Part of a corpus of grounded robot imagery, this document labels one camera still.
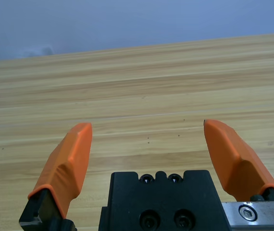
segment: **orange rubber fingertip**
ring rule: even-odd
[[[205,120],[204,135],[221,185],[236,200],[249,200],[274,188],[270,172],[233,128],[217,120]]]
[[[34,190],[28,198],[42,189],[49,189],[63,218],[70,202],[81,192],[89,163],[92,126],[74,126],[50,154]]]

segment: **screw hole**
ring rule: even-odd
[[[178,174],[171,174],[168,179],[172,182],[172,183],[179,183],[182,181],[182,177]]]
[[[178,210],[174,215],[174,222],[178,228],[182,230],[192,230],[195,226],[195,216],[186,209]]]
[[[161,219],[154,210],[146,210],[140,215],[139,221],[144,231],[155,231],[159,227]]]
[[[150,174],[145,174],[140,177],[140,181],[144,184],[150,184],[154,182],[154,178]]]

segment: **black metal bracket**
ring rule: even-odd
[[[112,174],[99,231],[230,231],[222,203],[206,170],[155,179],[135,172]]]

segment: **wood grain surface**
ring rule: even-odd
[[[68,218],[97,231],[115,171],[210,171],[203,120],[232,126],[274,176],[274,35],[0,62],[0,231],[18,219],[52,150],[93,125],[83,190]]]

